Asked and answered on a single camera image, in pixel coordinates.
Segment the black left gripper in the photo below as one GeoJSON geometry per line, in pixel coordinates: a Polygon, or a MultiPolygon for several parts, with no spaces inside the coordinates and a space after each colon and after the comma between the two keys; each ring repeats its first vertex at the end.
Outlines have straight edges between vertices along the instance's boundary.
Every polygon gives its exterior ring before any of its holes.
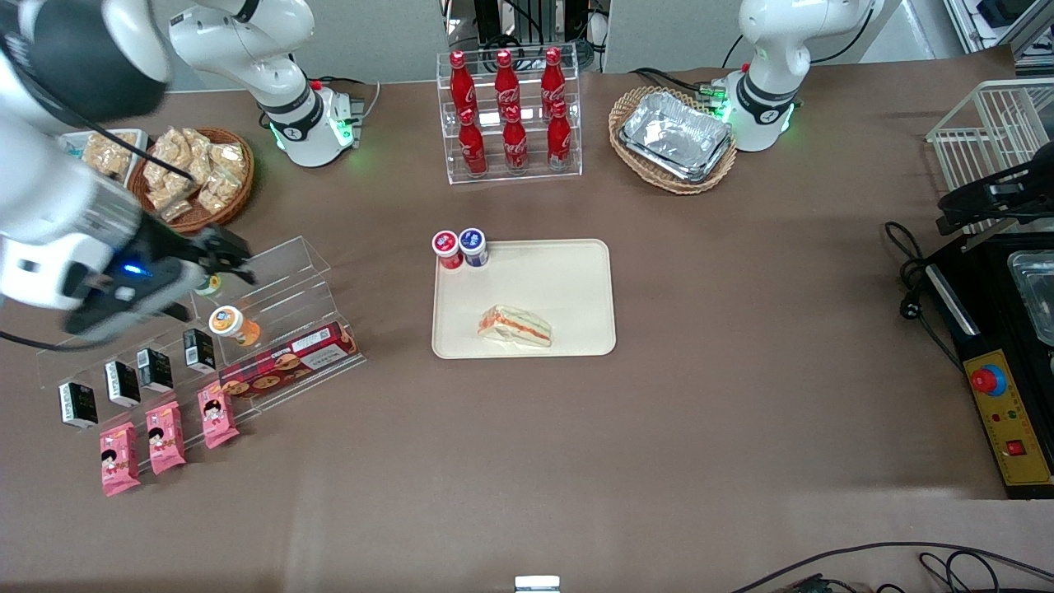
{"type": "Polygon", "coordinates": [[[948,236],[987,219],[1030,224],[1052,217],[1052,162],[1029,161],[949,192],[939,199],[944,215],[937,226],[948,236]]]}

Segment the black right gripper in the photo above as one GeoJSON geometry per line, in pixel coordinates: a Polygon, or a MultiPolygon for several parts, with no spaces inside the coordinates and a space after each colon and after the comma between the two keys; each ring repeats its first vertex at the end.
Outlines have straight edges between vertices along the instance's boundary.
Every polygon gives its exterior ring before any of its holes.
{"type": "Polygon", "coordinates": [[[234,232],[206,225],[182,236],[159,219],[142,219],[125,248],[103,270],[105,281],[63,318],[63,331],[79,339],[116,339],[154,316],[189,322],[182,303],[204,278],[229,274],[256,285],[251,250],[234,232]]]}

